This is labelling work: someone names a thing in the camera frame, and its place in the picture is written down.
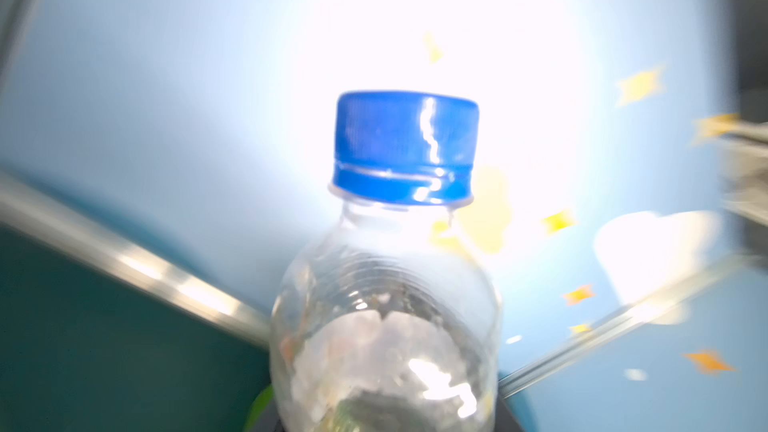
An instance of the cloud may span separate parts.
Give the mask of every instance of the cloud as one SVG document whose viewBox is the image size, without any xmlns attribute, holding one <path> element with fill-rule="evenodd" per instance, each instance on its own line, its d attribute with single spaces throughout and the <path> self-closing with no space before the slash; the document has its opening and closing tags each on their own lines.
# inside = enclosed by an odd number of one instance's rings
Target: cloud
<svg viewBox="0 0 768 432">
<path fill-rule="evenodd" d="M 719 225 L 717 214 L 708 211 L 636 212 L 605 224 L 595 235 L 594 251 L 619 301 L 633 304 L 701 270 Z M 686 313 L 677 312 L 675 320 L 658 323 L 684 321 Z"/>
</svg>

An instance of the metal frame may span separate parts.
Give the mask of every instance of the metal frame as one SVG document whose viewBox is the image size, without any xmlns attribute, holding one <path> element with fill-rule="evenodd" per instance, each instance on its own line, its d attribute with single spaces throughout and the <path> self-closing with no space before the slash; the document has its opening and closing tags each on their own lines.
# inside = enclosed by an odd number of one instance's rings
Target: metal frame
<svg viewBox="0 0 768 432">
<path fill-rule="evenodd" d="M 749 254 L 728 255 L 708 269 L 663 288 L 630 308 L 609 316 L 594 330 L 578 335 L 549 356 L 501 379 L 498 383 L 499 395 L 504 399 L 510 398 L 520 390 L 569 366 L 590 351 L 660 318 L 678 304 L 755 261 L 756 257 Z"/>
<path fill-rule="evenodd" d="M 238 338 L 268 348 L 270 322 L 261 312 L 2 173 L 0 224 Z"/>
<path fill-rule="evenodd" d="M 40 0 L 14 0 L 8 20 L 0 24 L 0 91 L 7 79 L 14 56 L 24 42 L 24 35 Z"/>
</svg>

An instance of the yellow star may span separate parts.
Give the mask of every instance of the yellow star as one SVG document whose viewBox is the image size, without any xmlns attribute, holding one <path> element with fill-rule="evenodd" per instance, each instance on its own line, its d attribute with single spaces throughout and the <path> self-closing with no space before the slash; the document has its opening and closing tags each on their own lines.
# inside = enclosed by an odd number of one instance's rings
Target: yellow star
<svg viewBox="0 0 768 432">
<path fill-rule="evenodd" d="M 568 305 L 576 305 L 585 299 L 594 297 L 594 294 L 592 293 L 591 285 L 582 285 L 573 292 L 563 295 L 563 297 L 568 301 Z"/>
<path fill-rule="evenodd" d="M 714 350 L 702 350 L 698 354 L 684 354 L 685 357 L 693 361 L 702 374 L 717 375 L 722 370 L 735 372 L 736 370 L 720 360 L 720 356 Z"/>
<path fill-rule="evenodd" d="M 722 136 L 732 132 L 739 122 L 739 114 L 723 114 L 722 116 L 707 117 L 696 120 L 696 138 L 694 143 L 702 143 L 706 139 Z"/>
<path fill-rule="evenodd" d="M 617 106 L 626 106 L 629 103 L 638 102 L 648 96 L 663 92 L 664 86 L 659 82 L 659 76 L 663 71 L 664 66 L 658 66 L 619 81 L 618 86 L 621 89 L 621 97 Z"/>
<path fill-rule="evenodd" d="M 486 393 L 482 399 L 480 399 L 480 404 L 478 404 L 478 410 L 482 410 L 485 413 L 484 417 L 487 417 L 491 414 L 491 411 L 493 410 L 493 394 L 491 392 Z"/>
<path fill-rule="evenodd" d="M 444 55 L 435 41 L 435 36 L 431 32 L 424 34 L 424 46 L 429 54 L 429 63 L 435 63 Z"/>
<path fill-rule="evenodd" d="M 502 234 L 512 221 L 507 177 L 498 168 L 475 167 L 472 173 L 475 200 L 456 212 L 462 229 L 485 254 L 498 254 L 504 246 Z"/>
<path fill-rule="evenodd" d="M 571 211 L 563 210 L 553 216 L 546 217 L 543 220 L 543 223 L 547 227 L 547 233 L 552 235 L 564 228 L 575 226 L 576 220 L 574 219 L 573 214 L 571 214 Z"/>
<path fill-rule="evenodd" d="M 451 228 L 450 224 L 444 220 L 438 220 L 432 224 L 432 236 L 430 242 L 433 245 L 445 248 L 456 255 L 461 255 L 464 258 L 470 257 L 466 247 L 456 236 L 456 232 Z"/>
<path fill-rule="evenodd" d="M 579 335 L 584 332 L 589 332 L 592 330 L 592 327 L 586 324 L 580 324 L 580 325 L 574 325 L 573 327 L 569 327 L 571 329 L 571 332 L 573 335 Z"/>
</svg>

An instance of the white light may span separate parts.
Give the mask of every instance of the white light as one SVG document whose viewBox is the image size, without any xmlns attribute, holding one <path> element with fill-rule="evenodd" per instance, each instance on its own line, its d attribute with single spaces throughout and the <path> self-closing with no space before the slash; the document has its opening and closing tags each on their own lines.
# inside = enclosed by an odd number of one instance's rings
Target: white light
<svg viewBox="0 0 768 432">
<path fill-rule="evenodd" d="M 567 0 L 317 0 L 318 14 L 310 14 L 307 26 L 296 41 L 300 53 L 288 64 L 295 72 L 295 82 L 302 89 L 286 103 L 286 117 L 301 122 L 295 127 L 305 143 L 296 158 L 303 164 L 302 173 L 313 183 L 323 183 L 328 158 L 318 153 L 332 146 L 330 112 L 306 113 L 317 103 L 333 101 L 350 89 L 381 88 L 430 90 L 435 93 L 469 96 L 481 103 L 485 127 L 481 132 L 486 147 L 480 157 L 497 157 L 507 174 L 517 180 L 544 178 L 546 187 L 535 192 L 514 188 L 510 199 L 515 203 L 550 203 L 570 200 L 580 163 L 581 142 L 586 137 L 581 128 L 587 114 L 586 82 L 590 63 L 583 54 L 583 37 L 577 32 L 577 20 L 568 13 Z M 376 20 L 381 7 L 389 4 L 386 20 Z M 510 4 L 514 18 L 499 14 Z M 358 14 L 349 14 L 357 10 Z M 465 27 L 452 24 L 449 11 L 469 13 L 477 27 L 469 33 Z M 446 56 L 436 64 L 424 60 L 422 38 L 431 30 L 441 38 Z M 526 43 L 521 48 L 518 44 Z M 552 73 L 554 81 L 536 80 L 546 70 L 546 60 L 557 58 Z M 521 94 L 510 99 L 489 81 L 522 85 Z M 547 94 L 557 83 L 560 92 Z M 512 108 L 517 112 L 510 113 Z M 544 107 L 557 110 L 557 120 L 546 120 L 544 114 L 525 113 Z M 435 118 L 430 119 L 432 138 L 436 139 Z M 508 140 L 510 127 L 546 130 L 543 136 L 528 134 L 520 141 Z M 531 161 L 520 164 L 510 157 L 535 150 Z M 426 161 L 436 167 L 427 153 Z M 552 192 L 542 194 L 541 190 Z"/>
<path fill-rule="evenodd" d="M 662 315 L 667 309 L 658 304 L 645 303 L 635 305 L 629 309 L 630 316 L 641 324 L 651 322 L 660 315 Z"/>
<path fill-rule="evenodd" d="M 416 192 L 413 193 L 413 200 L 417 202 L 424 202 L 429 195 L 429 189 L 427 187 L 419 187 Z"/>
<path fill-rule="evenodd" d="M 237 299 L 192 277 L 179 286 L 179 292 L 222 314 L 232 315 L 239 304 Z"/>
<path fill-rule="evenodd" d="M 425 360 L 411 359 L 408 361 L 408 368 L 413 370 L 413 373 L 428 387 L 422 394 L 425 399 L 446 400 L 454 397 L 462 399 L 464 405 L 457 411 L 460 418 L 469 417 L 477 411 L 477 399 L 472 393 L 472 387 L 466 382 L 449 387 L 451 375 L 444 374 L 436 365 Z"/>
<path fill-rule="evenodd" d="M 282 295 L 278 295 L 278 296 L 277 296 L 277 298 L 275 299 L 275 303 L 274 303 L 274 305 L 272 306 L 272 315 L 274 315 L 274 314 L 275 314 L 275 311 L 276 311 L 276 310 L 277 310 L 277 308 L 280 306 L 280 303 L 281 303 L 282 301 L 283 301 L 283 296 L 282 296 Z"/>
<path fill-rule="evenodd" d="M 422 114 L 418 118 L 418 124 L 422 129 L 422 136 L 429 144 L 429 160 L 436 164 L 439 162 L 437 157 L 437 141 L 435 140 L 435 129 L 432 127 L 432 118 L 435 115 L 435 99 L 428 97 L 422 104 Z"/>
<path fill-rule="evenodd" d="M 627 369 L 624 376 L 629 380 L 648 380 L 648 372 L 642 369 Z"/>
<path fill-rule="evenodd" d="M 659 317 L 656 317 L 652 323 L 657 325 L 678 325 L 690 319 L 691 310 L 685 302 L 671 306 Z"/>
<path fill-rule="evenodd" d="M 142 274 L 146 275 L 147 277 L 152 277 L 155 280 L 160 280 L 163 277 L 163 275 L 165 275 L 165 271 L 168 270 L 167 264 L 164 264 L 162 268 L 156 268 L 156 267 L 152 267 L 147 263 L 138 261 L 135 258 L 129 257 L 127 255 L 121 255 L 118 260 L 123 264 L 126 264 L 133 270 L 137 270 Z"/>
</svg>

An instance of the plastic bottle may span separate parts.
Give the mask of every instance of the plastic bottle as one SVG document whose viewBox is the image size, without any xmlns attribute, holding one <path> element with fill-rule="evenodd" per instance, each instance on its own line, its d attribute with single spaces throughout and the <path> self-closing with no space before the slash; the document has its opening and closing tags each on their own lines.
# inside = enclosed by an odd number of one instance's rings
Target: plastic bottle
<svg viewBox="0 0 768 432">
<path fill-rule="evenodd" d="M 270 366 L 291 432 L 492 430 L 501 300 L 453 223 L 472 200 L 478 108 L 340 97 L 342 216 L 283 278 Z"/>
</svg>

